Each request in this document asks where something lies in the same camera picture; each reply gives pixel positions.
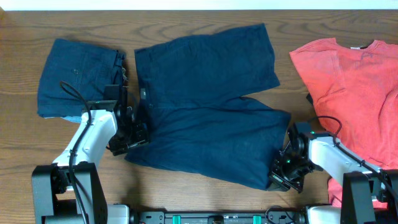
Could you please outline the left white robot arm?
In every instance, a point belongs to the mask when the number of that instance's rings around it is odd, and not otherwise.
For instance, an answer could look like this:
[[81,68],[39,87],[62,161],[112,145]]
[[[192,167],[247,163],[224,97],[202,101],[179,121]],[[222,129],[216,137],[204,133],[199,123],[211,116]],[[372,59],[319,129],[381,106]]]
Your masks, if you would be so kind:
[[36,223],[131,223],[124,204],[108,204],[97,168],[106,150],[112,155],[149,142],[146,124],[118,100],[85,103],[81,123],[65,150],[32,173]]

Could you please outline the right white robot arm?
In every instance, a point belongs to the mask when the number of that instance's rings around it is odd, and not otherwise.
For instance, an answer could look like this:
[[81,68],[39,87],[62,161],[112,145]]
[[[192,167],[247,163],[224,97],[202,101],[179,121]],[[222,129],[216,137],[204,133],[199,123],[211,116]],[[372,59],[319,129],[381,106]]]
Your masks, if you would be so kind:
[[274,187],[303,190],[305,175],[324,170],[342,186],[341,207],[309,205],[294,223],[397,223],[397,171],[367,163],[329,133],[290,133],[269,172]]

